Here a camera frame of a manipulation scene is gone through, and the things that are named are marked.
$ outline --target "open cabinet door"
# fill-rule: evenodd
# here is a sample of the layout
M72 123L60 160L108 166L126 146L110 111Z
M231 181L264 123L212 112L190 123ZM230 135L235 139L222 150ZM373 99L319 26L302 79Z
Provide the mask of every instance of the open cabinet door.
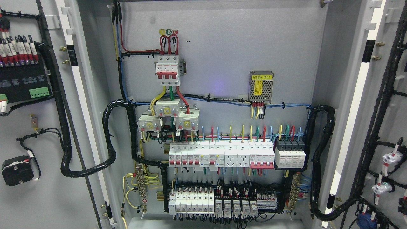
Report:
M355 174L358 173L358 163L361 152L366 144L365 138L369 128L370 118L374 111L377 94L382 83L383 74L388 63L404 5L404 1L383 1L382 9L375 12L377 15L373 20L376 20L375 22L377 22L376 31L373 31L373 33L370 31L367 36L368 43L373 45L371 49L372 58L370 62L361 63L361 65L359 63L360 70L358 74L357 90L352 101L351 115L348 119L348 124L351 125L346 126L346 136L342 142L339 160L335 167L335 176L330 192L335 194L335 190L337 189L337 198L334 205L341 205L343 201L349 198ZM404 72L405 66L406 56L403 54L394 83L394 90L402 93L405 92L406 86L404 80L406 76L406 73ZM391 97L390 105L387 108L379 132L378 141L397 143L400 137L406 136L407 133L404 128L406 124L404 118L406 110L405 98L394 94ZM376 173L377 176L382 171L382 156L391 153L392 150L392 147L379 145L374 152L373 160L370 164L370 171L366 176L362 194L362 197L372 205L374 205L375 195L372 186L377 183L377 177L370 173ZM389 165L389 171L393 168L394 165ZM391 176L391 179L399 182L402 181L402 183L404 183L405 175L406 170L405 167L402 166ZM403 215L398 212L398 201L403 197L404 192L405 189L403 187L398 187L396 185L392 193L384 193L381 195L380 201L378 201L375 206L394 224L394 226L390 224L390 228L406 227ZM357 228L358 226L356 224L362 220L355 216L355 212L360 213L363 210L362 208L362 205L352 206L345 212L347 213L345 214L345 217L338 217L330 223L332 228L348 228L351 225L352 228Z
M110 102L110 98L108 89L95 84L106 81L105 73L98 72L91 66L90 59L94 56L88 53L87 45L89 44L85 41L85 31L77 1L55 0L55 3L61 19L65 42L67 45L73 45L76 54L77 64L71 62L69 65L72 68L94 163L100 164L108 155L101 114L106 104ZM112 194L112 192L116 192L116 189L113 186L114 183L108 182L114 180L110 171L110 168L107 168L97 173L98 188L101 189L104 208L106 208L104 216L107 216L111 227L116 227L117 219L121 218L121 201L117 195Z

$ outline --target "white cable connector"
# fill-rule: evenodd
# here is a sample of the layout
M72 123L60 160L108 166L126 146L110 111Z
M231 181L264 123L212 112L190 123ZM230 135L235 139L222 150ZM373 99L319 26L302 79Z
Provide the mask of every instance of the white cable connector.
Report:
M27 150L27 154L28 154L28 156L30 156L30 159L34 158L34 154L30 150Z
M381 195L385 192L391 192L393 187L387 182L382 182L380 185L374 185L372 189L375 194Z
M3 101L1 101L1 110L0 110L0 112L5 113L6 110L7 110L7 101L3 100Z
M401 161L402 156L403 156L403 154L401 154L399 152L394 153L394 156L393 156L393 153L385 154L385 155L383 155L383 161L384 161L384 163L391 165L391 164Z

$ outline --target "black wire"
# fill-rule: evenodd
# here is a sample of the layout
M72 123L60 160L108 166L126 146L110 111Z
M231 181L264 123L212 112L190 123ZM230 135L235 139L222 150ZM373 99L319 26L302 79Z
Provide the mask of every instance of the black wire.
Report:
M37 169L38 169L38 179L41 177L41 168L39 167L39 163L38 163L37 157L35 156L34 151L33 151L32 149L30 149L30 148L28 148L28 147L26 147L26 146L24 145L24 141L25 141L26 139L29 139L29 138L37 138L37 136L39 136L39 135L41 135L41 134L45 134L45 133L54 133L54 134L56 134L56 135L58 136L58 138L61 139L61 133L60 133L60 131L59 131L58 129L56 129L56 128L41 129L38 134L37 134L37 133L28 134L28 135L26 135L26 136L24 136L24 137L22 137L22 138L20 138L20 139L17 139L17 141L20 142L20 145L21 145L26 151L30 151L30 152L33 154L33 158L30 158L30 160L33 159L34 162L35 162L35 164L36 164L36 166L37 166Z
M266 220L264 220L264 221L257 221L257 220L255 220L256 222L267 222L267 221L270 221L270 219L272 219L274 216L276 216L277 215L277 213L274 213L270 218L268 218L268 219L266 219Z
M41 103L41 102L50 100L52 98L54 98L54 95L50 95L50 96L43 97L43 98L40 98L40 99L30 100L30 101L27 101L27 102L22 102L22 103L13 105L13 106L10 107L10 110L8 112L5 112L3 114L0 113L0 117L9 116L11 112L13 112L14 110L16 110L18 108L21 108L23 106L28 106L28 105L32 105L32 104L36 104L36 103Z
M356 220L357 220L357 217L356 217L356 219L355 219L354 221L352 221L352 223L349 225L348 229L351 229L351 227L352 227L353 224L356 222Z

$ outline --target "yellow wire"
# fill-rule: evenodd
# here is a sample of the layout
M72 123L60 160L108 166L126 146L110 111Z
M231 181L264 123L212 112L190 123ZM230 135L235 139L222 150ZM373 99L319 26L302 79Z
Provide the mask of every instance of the yellow wire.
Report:
M260 113L260 108L257 107L257 114L256 114L256 117L255 117L254 119L257 119L257 118L258 118L259 113Z
M122 216L122 219L123 219L123 223L125 223L125 229L127 229L127 223L126 223L125 217Z
M245 138L245 125L242 125L242 143L244 142L243 140L244 140L244 138Z
M253 142L253 126L250 126L250 142Z
M161 99L161 97L165 94L166 90L167 90L166 87L163 86L163 87L162 87L162 92L161 92L159 95L157 95L157 97L155 97L155 98L151 101L151 103L150 103L150 109L151 109L151 114L152 114L153 116L155 116L155 111L154 111L154 109L153 109L153 105L154 105L154 103L155 103L157 100Z
M145 141L145 142L149 142L149 141L150 141L150 136L151 136L151 134L150 134L150 133L148 133L148 134L147 134L147 139L146 139L146 141Z
M232 142L232 125L230 125L229 142Z
M252 107L250 108L250 118L251 118L251 119L253 118L253 115L254 115L254 107L252 106Z
M129 197L128 197L129 192L131 192L131 190L129 190L129 191L126 192L126 200L127 200L127 202L129 203L129 205L130 205L132 208L137 209L137 207L135 207L134 205L132 205L131 202L129 201Z
M278 130L278 140L281 141L281 133L282 133L282 125L280 125L280 129Z
M114 50L116 51L116 59L119 59L119 51L117 48L117 38L116 38L116 28L114 25L112 25L113 28L113 39L114 39Z

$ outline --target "miniature circuit breaker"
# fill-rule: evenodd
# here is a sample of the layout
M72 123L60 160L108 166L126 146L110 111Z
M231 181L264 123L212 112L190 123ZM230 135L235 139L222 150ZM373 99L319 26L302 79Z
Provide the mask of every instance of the miniature circuit breaker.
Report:
M160 99L155 104L155 115L158 118L162 117L178 117L179 111L181 110L181 100L180 99Z
M179 77L184 75L184 60L179 55L157 55L155 63L157 80L164 86L179 86Z
M168 160L170 167L190 167L200 171L204 167L249 167L273 169L272 142L174 142L170 144Z
M179 116L174 119L174 123L177 129L177 136L181 130L190 130L194 132L197 136L198 131L198 119L199 119L199 110L190 110L189 114L186 114L186 109L182 109L179 113Z
M250 71L250 101L271 101L274 74L272 71Z
M137 121L138 131L140 133L154 131L160 134L160 119L152 116L151 112L144 112Z

